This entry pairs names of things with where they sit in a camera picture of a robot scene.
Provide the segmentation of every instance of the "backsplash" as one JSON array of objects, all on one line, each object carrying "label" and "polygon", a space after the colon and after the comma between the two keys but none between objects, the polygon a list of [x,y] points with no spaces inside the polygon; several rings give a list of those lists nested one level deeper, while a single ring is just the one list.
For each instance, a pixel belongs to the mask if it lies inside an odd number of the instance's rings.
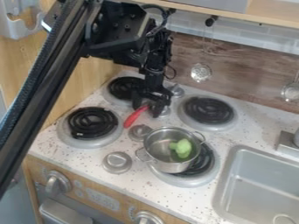
[{"label": "backsplash", "polygon": [[[158,21],[158,14],[152,16]],[[299,54],[299,29],[258,24],[220,17],[213,28],[205,28],[205,20],[211,15],[178,10],[169,19],[168,28],[175,32],[256,46],[284,53]]]},{"label": "backsplash", "polygon": [[[299,103],[281,97],[282,87],[296,76],[299,56],[216,39],[204,42],[178,32],[173,37],[174,82],[299,114]],[[191,68],[199,62],[211,67],[210,80],[197,83],[191,78]],[[173,70],[167,69],[167,76],[172,75]]]}]

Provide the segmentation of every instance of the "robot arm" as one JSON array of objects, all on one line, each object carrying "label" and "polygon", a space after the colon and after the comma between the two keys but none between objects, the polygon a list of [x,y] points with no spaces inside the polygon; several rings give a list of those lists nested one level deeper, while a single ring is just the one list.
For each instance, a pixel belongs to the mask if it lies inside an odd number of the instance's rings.
[{"label": "robot arm", "polygon": [[101,0],[59,0],[53,5],[43,21],[49,37],[0,122],[0,198],[80,57],[138,67],[147,85],[136,90],[135,107],[141,104],[140,99],[149,98],[158,105],[154,114],[158,116],[161,107],[170,104],[171,93],[163,87],[163,75],[172,39],[164,25],[174,10],[160,9],[163,22],[156,26],[145,11],[149,7],[160,8]]}]

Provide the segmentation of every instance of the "metal sink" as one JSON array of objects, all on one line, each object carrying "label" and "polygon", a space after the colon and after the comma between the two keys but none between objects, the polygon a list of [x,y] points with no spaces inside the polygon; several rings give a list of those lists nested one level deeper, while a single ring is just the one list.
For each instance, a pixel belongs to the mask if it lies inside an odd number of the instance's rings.
[{"label": "metal sink", "polygon": [[299,163],[235,147],[212,205],[222,218],[237,224],[299,224]]}]

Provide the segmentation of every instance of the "countertop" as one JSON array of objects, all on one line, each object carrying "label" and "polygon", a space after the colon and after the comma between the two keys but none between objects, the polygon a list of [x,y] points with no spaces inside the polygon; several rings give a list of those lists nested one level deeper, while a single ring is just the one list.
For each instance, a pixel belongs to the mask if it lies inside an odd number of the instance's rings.
[{"label": "countertop", "polygon": [[[231,223],[221,219],[212,209],[212,196],[228,151],[235,145],[246,145],[257,150],[280,154],[275,151],[280,132],[286,130],[294,133],[299,126],[297,123],[299,115],[192,87],[184,86],[184,90],[188,95],[209,95],[222,99],[230,103],[238,113],[238,123],[232,129],[219,133],[202,132],[207,142],[220,156],[220,172],[208,185],[179,188],[159,180],[145,163],[135,158],[135,150],[141,148],[143,144],[129,140],[127,129],[120,138],[108,146],[97,150],[81,150],[69,147],[58,139],[55,123],[38,134],[29,153],[190,223]],[[102,89],[95,91],[74,109],[100,106],[112,109],[122,119],[132,113],[132,108],[111,105],[104,100],[101,93]],[[170,116],[153,119],[147,114],[142,114],[135,124],[147,124],[153,129],[161,126],[178,126],[193,131],[194,129],[184,125],[176,113],[173,113],[178,102],[179,100],[174,100],[172,103]],[[133,158],[133,166],[128,172],[114,175],[101,167],[102,159],[113,151],[125,151]]]}]

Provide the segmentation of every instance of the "black coil burner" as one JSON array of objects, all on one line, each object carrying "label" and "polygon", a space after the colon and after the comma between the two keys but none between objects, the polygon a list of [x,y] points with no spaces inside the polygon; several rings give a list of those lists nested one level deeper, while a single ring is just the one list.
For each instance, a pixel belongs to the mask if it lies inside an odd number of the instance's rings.
[{"label": "black coil burner", "polygon": [[189,177],[193,175],[199,175],[206,172],[214,163],[215,157],[212,150],[205,143],[201,145],[201,152],[193,165],[187,170],[180,173],[172,174],[177,177]]},{"label": "black coil burner", "polygon": [[144,80],[136,77],[121,77],[111,81],[108,90],[111,95],[120,100],[132,100],[132,91],[144,86]]},{"label": "black coil burner", "polygon": [[223,124],[233,119],[233,109],[223,101],[192,97],[184,104],[184,112],[203,124]]},{"label": "black coil burner", "polygon": [[67,118],[73,138],[103,137],[118,125],[117,117],[104,108],[79,108]]}]

